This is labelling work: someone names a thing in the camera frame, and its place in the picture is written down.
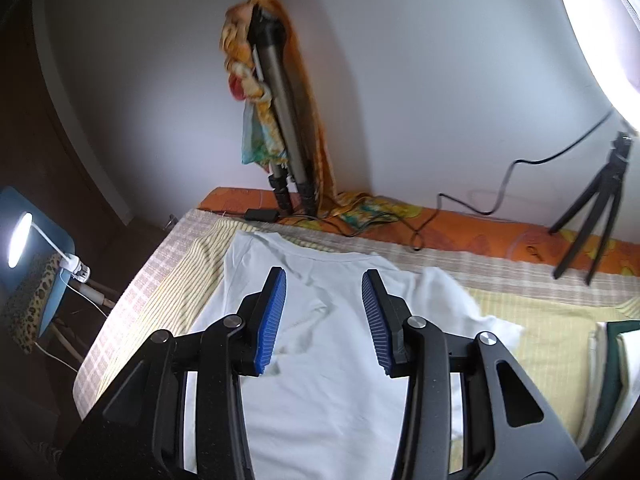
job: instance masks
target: white lamp arm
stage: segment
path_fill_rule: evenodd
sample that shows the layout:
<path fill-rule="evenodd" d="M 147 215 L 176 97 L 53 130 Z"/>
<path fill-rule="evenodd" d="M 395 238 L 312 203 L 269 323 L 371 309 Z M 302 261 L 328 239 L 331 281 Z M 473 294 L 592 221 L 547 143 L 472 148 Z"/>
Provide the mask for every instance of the white lamp arm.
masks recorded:
<path fill-rule="evenodd" d="M 40 235 L 49 243 L 51 247 L 53 247 L 60 254 L 60 256 L 62 256 L 66 261 L 71 263 L 71 259 L 69 259 L 69 257 L 65 253 L 63 253 L 55 243 L 51 241 L 51 238 L 49 238 L 46 234 L 44 234 L 44 231 L 42 229 L 40 229 L 34 222 L 31 222 L 31 227 L 36 229 L 36 231 L 40 233 Z"/>

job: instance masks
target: dark wooden door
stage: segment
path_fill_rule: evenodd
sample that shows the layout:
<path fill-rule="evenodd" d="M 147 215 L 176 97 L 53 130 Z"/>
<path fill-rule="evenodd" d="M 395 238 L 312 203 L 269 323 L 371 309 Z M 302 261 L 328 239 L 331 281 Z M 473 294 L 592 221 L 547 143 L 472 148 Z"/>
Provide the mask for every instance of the dark wooden door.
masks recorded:
<path fill-rule="evenodd" d="M 50 100 L 35 46 L 31 0 L 21 0 L 0 29 L 4 186 L 15 187 L 65 229 L 89 266 L 123 227 L 78 159 Z"/>

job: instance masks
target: white t-shirt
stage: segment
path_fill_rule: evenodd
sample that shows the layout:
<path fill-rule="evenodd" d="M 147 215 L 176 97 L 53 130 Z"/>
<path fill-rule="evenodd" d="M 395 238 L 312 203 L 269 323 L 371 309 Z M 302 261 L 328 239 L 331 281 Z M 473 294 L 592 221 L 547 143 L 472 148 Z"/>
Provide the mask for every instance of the white t-shirt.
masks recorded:
<path fill-rule="evenodd" d="M 264 479 L 391 478 L 407 378 L 378 365 L 362 304 L 362 275 L 377 269 L 389 294 L 444 332 L 473 338 L 489 330 L 512 351 L 522 327 L 482 317 L 448 274 L 419 274 L 358 253 L 302 248 L 279 234 L 238 231 L 225 255 L 224 280 L 190 332 L 235 313 L 259 292 L 271 267 L 287 274 L 287 295 L 271 363 L 259 378 L 241 378 L 242 407 L 254 475 Z M 195 373 L 184 421 L 185 468 L 195 471 Z M 452 376 L 452 438 L 462 436 L 460 380 Z"/>

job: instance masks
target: white wall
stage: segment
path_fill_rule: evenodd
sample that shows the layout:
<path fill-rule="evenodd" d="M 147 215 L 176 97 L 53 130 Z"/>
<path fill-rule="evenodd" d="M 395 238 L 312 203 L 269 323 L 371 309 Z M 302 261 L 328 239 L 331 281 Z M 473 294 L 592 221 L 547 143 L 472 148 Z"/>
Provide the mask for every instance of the white wall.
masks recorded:
<path fill-rule="evenodd" d="M 119 216 L 120 220 L 128 224 L 133 218 L 131 209 L 95 156 L 94 150 L 89 144 L 86 133 L 82 129 L 78 115 L 66 94 L 65 86 L 60 78 L 58 64 L 53 54 L 49 32 L 47 30 L 45 0 L 31 0 L 31 2 L 33 30 L 40 67 L 47 85 L 47 91 L 56 109 L 60 123 L 95 185 L 107 202 L 109 202 L 111 208 L 116 215 Z"/>
<path fill-rule="evenodd" d="M 240 164 L 242 104 L 218 49 L 224 12 L 242 0 L 45 1 L 64 86 L 135 213 L 160 223 L 216 186 L 268 188 Z M 512 159 L 559 150 L 607 110 L 561 0 L 283 1 L 341 189 L 428 206 L 445 191 L 488 208 Z M 551 224 L 616 127 L 518 168 L 499 216 Z M 629 184 L 640 182 L 637 151 Z M 615 235 L 640 241 L 639 209 L 627 186 Z"/>

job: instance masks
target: black cable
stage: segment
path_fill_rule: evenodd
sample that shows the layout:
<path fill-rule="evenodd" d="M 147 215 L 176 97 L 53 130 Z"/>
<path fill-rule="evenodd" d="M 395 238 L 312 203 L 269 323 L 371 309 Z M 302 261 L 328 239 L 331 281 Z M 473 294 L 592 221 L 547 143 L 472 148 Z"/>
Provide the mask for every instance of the black cable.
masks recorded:
<path fill-rule="evenodd" d="M 383 211 L 383 212 L 377 213 L 376 215 L 372 216 L 372 218 L 364 222 L 364 224 L 362 224 L 359 228 L 357 228 L 351 233 L 345 233 L 338 224 L 334 224 L 333 222 L 329 222 L 326 218 L 320 218 L 318 216 L 293 214 L 293 215 L 283 216 L 281 218 L 301 218 L 301 219 L 316 220 L 319 222 L 324 222 L 325 224 L 331 225 L 336 231 L 338 231 L 338 234 L 340 234 L 341 236 L 344 236 L 345 238 L 353 238 L 358 236 L 359 234 L 362 234 L 364 231 L 369 229 L 373 224 L 388 223 L 388 222 L 380 221 L 380 218 L 382 217 L 394 218 L 395 220 L 407 226 L 410 231 L 414 232 L 414 236 L 412 237 L 412 240 L 414 240 L 415 237 L 419 237 L 422 242 L 422 247 L 424 247 L 424 239 L 422 238 L 422 234 L 420 234 L 420 232 L 415 227 L 409 224 L 409 222 L 404 217 L 397 215 L 396 213 L 392 213 L 390 211 Z"/>
<path fill-rule="evenodd" d="M 572 150 L 578 144 L 583 142 L 584 139 L 589 137 L 595 130 L 597 130 L 600 126 L 602 126 L 602 124 L 607 119 L 609 119 L 609 117 L 611 117 L 612 113 L 613 113 L 613 107 L 611 107 L 609 109 L 609 111 L 606 114 L 604 114 L 603 118 L 601 118 L 597 123 L 595 123 L 588 131 L 586 131 L 584 134 L 582 134 L 577 140 L 575 140 L 574 142 L 569 144 L 564 150 L 560 150 L 559 152 L 557 152 L 557 153 L 555 153 L 555 154 L 553 154 L 551 156 L 548 156 L 547 158 L 541 158 L 540 160 L 527 160 L 526 158 L 518 158 L 518 159 L 514 160 L 509 165 L 509 167 L 507 168 L 506 173 L 504 174 L 504 178 L 502 179 L 502 183 L 500 184 L 500 189 L 498 191 L 498 197 L 495 200 L 494 206 L 491 209 L 489 209 L 489 211 L 481 211 L 481 210 L 476 209 L 475 207 L 473 207 L 471 204 L 468 204 L 467 202 L 464 202 L 463 200 L 460 200 L 459 198 L 456 198 L 454 196 L 448 195 L 446 193 L 438 193 L 438 195 L 436 197 L 436 211 L 434 211 L 433 214 L 429 218 L 427 218 L 420 225 L 420 227 L 418 227 L 415 230 L 414 235 L 411 237 L 411 244 L 412 244 L 414 250 L 415 251 L 419 251 L 420 249 L 422 249 L 424 247 L 424 244 L 421 244 L 420 247 L 418 247 L 418 248 L 415 247 L 414 240 L 415 240 L 415 237 L 416 237 L 416 232 L 422 231 L 422 229 L 424 229 L 427 226 L 427 224 L 432 222 L 436 218 L 436 216 L 438 216 L 438 214 L 440 213 L 440 211 L 442 209 L 442 199 L 443 198 L 446 198 L 448 200 L 451 200 L 452 202 L 460 204 L 461 206 L 466 207 L 467 209 L 473 211 L 476 214 L 479 214 L 479 215 L 482 215 L 482 216 L 491 216 L 496 211 L 498 211 L 498 209 L 500 209 L 500 206 L 502 205 L 502 201 L 504 200 L 504 193 L 506 192 L 507 184 L 509 183 L 509 181 L 511 179 L 511 173 L 513 173 L 513 168 L 515 168 L 517 164 L 529 164 L 531 166 L 538 166 L 539 164 L 546 164 L 548 162 L 551 162 L 552 160 L 555 160 L 559 156 L 564 155 L 566 152 L 568 152 L 569 150 Z"/>

